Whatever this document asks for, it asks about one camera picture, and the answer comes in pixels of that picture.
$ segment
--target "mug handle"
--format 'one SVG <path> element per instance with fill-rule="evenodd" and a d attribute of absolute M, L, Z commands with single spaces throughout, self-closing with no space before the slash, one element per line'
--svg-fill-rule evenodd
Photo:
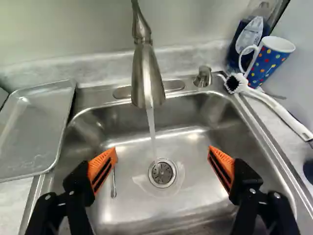
<path fill-rule="evenodd" d="M 246 71 L 243 69 L 243 67 L 241 66 L 241 57 L 243 55 L 243 53 L 248 50 L 248 49 L 253 49 L 254 50 L 254 53 L 253 53 L 253 58 L 254 58 L 254 54 L 259 50 L 259 47 L 255 44 L 253 45 L 250 45 L 250 46 L 247 46 L 245 49 L 243 49 L 240 54 L 239 54 L 239 69 L 240 69 L 240 72 L 242 72 L 243 74 L 246 73 Z"/>

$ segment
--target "polka dot mug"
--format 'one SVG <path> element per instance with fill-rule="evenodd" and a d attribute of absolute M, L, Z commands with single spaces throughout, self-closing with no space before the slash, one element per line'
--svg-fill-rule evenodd
<path fill-rule="evenodd" d="M 247 71 L 241 66 L 241 57 L 247 50 L 254 50 L 252 61 Z M 249 81 L 249 86 L 257 88 L 280 66 L 295 50 L 295 45 L 286 39 L 267 36 L 259 46 L 251 45 L 243 49 L 239 55 L 239 69 Z"/>

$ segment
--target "water stream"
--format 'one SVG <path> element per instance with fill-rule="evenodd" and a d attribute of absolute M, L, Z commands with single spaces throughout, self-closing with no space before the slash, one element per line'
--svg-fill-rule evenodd
<path fill-rule="evenodd" d="M 151 145 L 152 145 L 152 155 L 154 159 L 157 159 L 157 146 L 156 146 L 156 130 L 155 130 L 155 116 L 154 116 L 154 108 L 146 109 L 148 124 L 151 136 Z"/>

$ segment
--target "drain strainer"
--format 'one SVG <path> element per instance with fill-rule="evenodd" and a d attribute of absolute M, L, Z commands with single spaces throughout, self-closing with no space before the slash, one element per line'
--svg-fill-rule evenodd
<path fill-rule="evenodd" d="M 149 167 L 149 179 L 151 183 L 158 188 L 167 188 L 175 180 L 176 167 L 168 159 L 158 159 Z"/>

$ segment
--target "dish soap bottle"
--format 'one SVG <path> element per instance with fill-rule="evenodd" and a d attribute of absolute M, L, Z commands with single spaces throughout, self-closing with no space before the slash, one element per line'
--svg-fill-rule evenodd
<path fill-rule="evenodd" d="M 281 0 L 251 0 L 230 44 L 227 63 L 233 69 L 238 69 L 240 52 L 252 44 L 258 45 L 261 39 L 269 35 L 268 19 Z M 246 70 L 253 57 L 253 49 L 242 56 L 242 66 Z"/>

